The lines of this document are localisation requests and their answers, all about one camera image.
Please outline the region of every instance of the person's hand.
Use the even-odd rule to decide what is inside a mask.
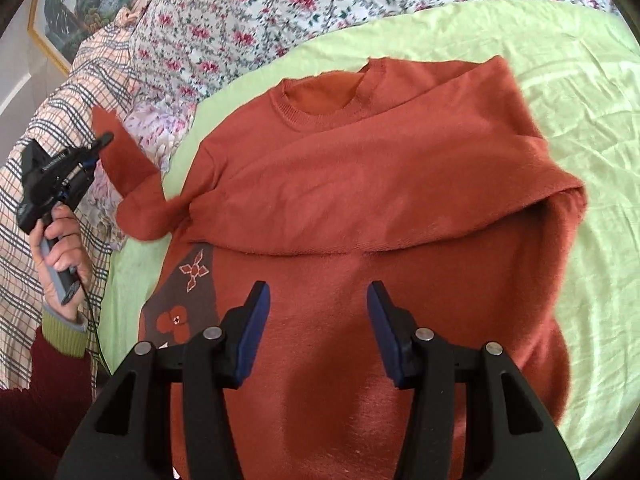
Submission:
[[[47,266],[52,267],[57,272],[67,270],[69,267],[75,267],[84,286],[88,288],[92,278],[92,264],[82,246],[80,224],[71,209],[66,205],[57,205],[53,208],[51,217],[53,222],[46,230],[44,230],[42,220],[38,220],[36,227],[29,235],[29,245],[31,246],[31,253],[33,253],[33,261],[36,264],[40,283],[44,289],[45,300],[61,316],[69,321],[76,322],[78,320],[78,308],[84,299],[82,288],[76,292],[69,303],[60,305],[60,300],[51,281]],[[46,258],[42,257],[42,252],[40,251],[40,241],[43,236],[49,240],[58,237],[62,238],[53,246]]]

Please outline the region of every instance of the green sleeve cuff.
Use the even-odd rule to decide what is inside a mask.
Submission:
[[[58,352],[69,357],[82,358],[89,341],[87,321],[78,313],[78,323],[60,316],[49,305],[42,309],[42,335]]]

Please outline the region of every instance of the plaid blanket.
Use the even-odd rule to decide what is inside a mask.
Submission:
[[[123,9],[111,25],[81,45],[68,80],[40,106],[0,168],[0,388],[29,385],[29,350],[42,318],[42,288],[27,237],[15,220],[22,199],[20,153],[31,139],[50,154],[65,146],[91,143],[91,108],[95,105],[116,110],[124,120],[133,106],[128,44],[136,18]],[[110,226],[91,226],[83,213],[78,216],[82,241],[94,263],[95,277],[88,293],[97,322],[109,272]],[[90,326],[91,352],[96,348],[95,329]]]

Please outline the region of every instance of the wall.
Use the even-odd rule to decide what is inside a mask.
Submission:
[[[27,34],[31,0],[25,0],[0,38],[0,164],[24,133],[38,106],[65,76]]]

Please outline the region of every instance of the sweater collar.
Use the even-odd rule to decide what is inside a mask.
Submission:
[[[287,91],[298,83],[295,79],[283,79],[269,91],[271,102],[280,117],[299,132],[322,132],[345,126],[367,117],[375,108],[376,91],[382,83],[386,70],[386,59],[369,59],[358,72],[363,73],[353,98],[339,110],[329,114],[312,115],[296,108],[287,96]]]

